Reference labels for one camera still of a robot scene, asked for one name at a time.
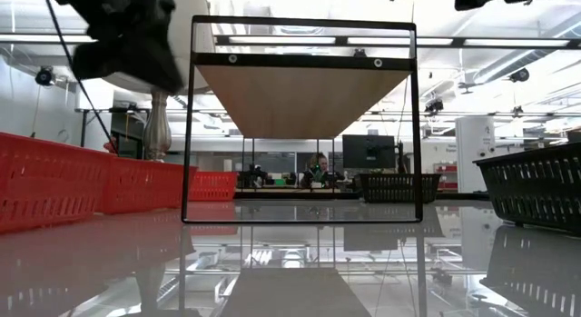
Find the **black computer monitor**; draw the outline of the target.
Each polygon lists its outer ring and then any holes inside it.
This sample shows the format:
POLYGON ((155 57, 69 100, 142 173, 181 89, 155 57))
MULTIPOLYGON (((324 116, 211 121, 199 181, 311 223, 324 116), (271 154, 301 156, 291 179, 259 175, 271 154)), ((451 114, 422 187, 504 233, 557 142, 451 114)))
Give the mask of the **black computer monitor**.
POLYGON ((354 169, 396 167, 395 138, 388 135, 344 134, 343 166, 354 169))

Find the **black background table stand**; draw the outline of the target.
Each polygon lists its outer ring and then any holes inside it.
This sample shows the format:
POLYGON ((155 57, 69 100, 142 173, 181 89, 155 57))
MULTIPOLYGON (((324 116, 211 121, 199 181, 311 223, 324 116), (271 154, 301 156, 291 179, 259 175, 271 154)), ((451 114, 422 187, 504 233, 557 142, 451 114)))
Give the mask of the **black background table stand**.
POLYGON ((142 124, 146 124, 147 118, 150 116, 151 109, 150 108, 123 108, 123 107, 111 107, 111 108, 104 108, 104 109, 96 109, 95 111, 92 109, 85 109, 85 108, 74 108, 76 113, 80 113, 82 115, 82 128, 81 128, 81 140, 80 146, 85 147, 85 138, 86 138, 86 128, 89 124, 87 120, 87 116, 89 113, 94 115, 96 118, 97 114, 126 114, 128 116, 133 116, 138 122, 142 124))

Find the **wooden shelf with black frame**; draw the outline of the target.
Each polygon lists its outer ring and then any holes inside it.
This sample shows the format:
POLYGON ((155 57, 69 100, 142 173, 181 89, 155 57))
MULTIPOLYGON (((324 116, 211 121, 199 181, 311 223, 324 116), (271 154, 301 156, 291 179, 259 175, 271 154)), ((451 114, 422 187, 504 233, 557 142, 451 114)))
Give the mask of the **wooden shelf with black frame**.
POLYGON ((424 217, 417 27, 379 22, 289 17, 195 15, 199 25, 280 25, 406 31, 406 58, 308 54, 204 53, 190 50, 189 79, 210 86, 241 135, 251 139, 334 140, 403 80, 410 81, 414 222, 424 217))

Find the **person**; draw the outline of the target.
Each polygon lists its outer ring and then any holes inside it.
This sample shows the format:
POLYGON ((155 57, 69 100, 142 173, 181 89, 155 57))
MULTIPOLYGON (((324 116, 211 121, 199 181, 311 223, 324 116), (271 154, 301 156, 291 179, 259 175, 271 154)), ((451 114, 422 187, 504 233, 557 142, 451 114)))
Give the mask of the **person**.
POLYGON ((328 158, 323 153, 314 154, 300 181, 302 188, 312 188, 314 183, 319 183, 322 188, 331 188, 337 181, 344 181, 345 176, 329 170, 328 158))

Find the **black aluminium rig frame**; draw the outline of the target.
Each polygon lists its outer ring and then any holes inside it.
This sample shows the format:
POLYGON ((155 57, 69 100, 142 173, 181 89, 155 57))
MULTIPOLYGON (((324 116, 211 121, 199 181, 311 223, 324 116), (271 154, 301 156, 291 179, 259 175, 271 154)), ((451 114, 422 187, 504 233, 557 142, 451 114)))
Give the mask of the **black aluminium rig frame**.
MULTIPOLYGON (((85 35, 64 35, 67 45, 82 45, 91 43, 92 40, 85 35)), ((337 36, 298 36, 298 35, 215 35, 214 44, 218 47, 242 47, 242 46, 322 46, 322 47, 385 47, 385 48, 410 48, 413 44, 409 37, 405 36, 359 36, 359 35, 337 35, 337 36)), ((60 40, 57 35, 50 34, 0 34, 0 45, 59 45, 60 40)), ((416 38, 416 49, 489 49, 489 50, 523 50, 523 51, 581 51, 581 38, 490 38, 490 37, 441 37, 441 36, 418 36, 416 38)), ((457 116, 494 116, 494 117, 546 117, 565 118, 578 117, 581 113, 419 113, 432 115, 457 115, 457 116)), ((442 198, 447 200, 483 200, 489 199, 487 192, 474 192, 468 194, 443 194, 442 198)))

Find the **red slotted plastic basket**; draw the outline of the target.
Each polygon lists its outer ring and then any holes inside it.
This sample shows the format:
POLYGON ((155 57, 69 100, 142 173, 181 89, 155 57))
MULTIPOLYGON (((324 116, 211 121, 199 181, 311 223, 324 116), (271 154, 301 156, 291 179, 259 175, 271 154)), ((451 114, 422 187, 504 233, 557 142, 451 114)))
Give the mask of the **red slotted plastic basket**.
POLYGON ((183 166, 114 157, 98 213, 142 213, 182 206, 183 166))
POLYGON ((92 216, 112 161, 111 154, 0 133, 0 233, 92 216))
POLYGON ((237 186, 236 172, 196 172, 190 182, 190 202, 229 202, 237 186))

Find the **black slotted plastic basket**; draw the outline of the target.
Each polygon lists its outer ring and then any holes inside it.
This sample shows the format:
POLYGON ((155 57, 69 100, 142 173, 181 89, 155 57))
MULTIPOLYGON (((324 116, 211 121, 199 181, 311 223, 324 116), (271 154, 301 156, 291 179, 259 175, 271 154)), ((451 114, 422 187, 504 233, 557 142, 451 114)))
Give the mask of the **black slotted plastic basket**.
MULTIPOLYGON (((431 203, 436 199, 440 174, 423 173, 421 199, 431 203)), ((366 203, 414 203, 415 185, 412 173, 362 173, 359 176, 363 199, 366 203)))
POLYGON ((581 143, 476 161, 498 218, 581 235, 581 143))

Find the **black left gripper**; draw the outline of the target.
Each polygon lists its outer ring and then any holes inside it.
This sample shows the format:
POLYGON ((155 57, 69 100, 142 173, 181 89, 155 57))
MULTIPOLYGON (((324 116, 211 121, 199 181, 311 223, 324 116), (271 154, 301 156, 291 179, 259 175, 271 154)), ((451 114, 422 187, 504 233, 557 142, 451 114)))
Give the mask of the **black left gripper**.
POLYGON ((168 40, 157 35, 124 35, 78 45, 72 71, 81 80, 127 74, 170 94, 184 87, 168 40))

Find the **red storage bins rack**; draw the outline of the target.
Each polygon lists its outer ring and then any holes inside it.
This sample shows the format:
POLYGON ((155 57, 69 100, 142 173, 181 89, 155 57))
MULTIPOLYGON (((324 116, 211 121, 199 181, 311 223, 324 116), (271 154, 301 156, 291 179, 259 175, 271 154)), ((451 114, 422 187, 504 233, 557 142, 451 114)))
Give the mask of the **red storage bins rack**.
POLYGON ((456 162, 434 163, 434 173, 440 175, 438 190, 444 193, 458 191, 458 166, 456 162))

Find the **white round pillar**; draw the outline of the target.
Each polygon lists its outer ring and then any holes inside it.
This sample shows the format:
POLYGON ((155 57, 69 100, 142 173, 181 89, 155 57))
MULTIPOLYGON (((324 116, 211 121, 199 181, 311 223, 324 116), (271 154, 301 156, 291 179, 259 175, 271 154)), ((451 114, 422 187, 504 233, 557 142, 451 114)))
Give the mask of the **white round pillar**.
POLYGON ((458 191, 486 191, 486 185, 475 161, 495 155, 496 139, 491 116, 468 116, 456 120, 458 191))

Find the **white shade silver lamp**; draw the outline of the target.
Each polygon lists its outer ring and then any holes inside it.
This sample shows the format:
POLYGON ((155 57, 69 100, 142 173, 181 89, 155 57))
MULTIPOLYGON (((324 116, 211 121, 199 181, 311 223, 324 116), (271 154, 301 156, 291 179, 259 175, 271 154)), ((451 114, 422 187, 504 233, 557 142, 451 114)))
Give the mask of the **white shade silver lamp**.
POLYGON ((175 3, 177 7, 169 24, 168 40, 183 86, 176 91, 167 92, 149 81, 128 74, 115 73, 105 78, 110 84, 125 90, 152 96, 152 110, 143 131, 144 157, 147 160, 161 161, 172 144, 167 99, 171 95, 186 95, 191 88, 188 85, 191 51, 188 37, 192 33, 192 17, 210 13, 208 0, 175 0, 175 3))

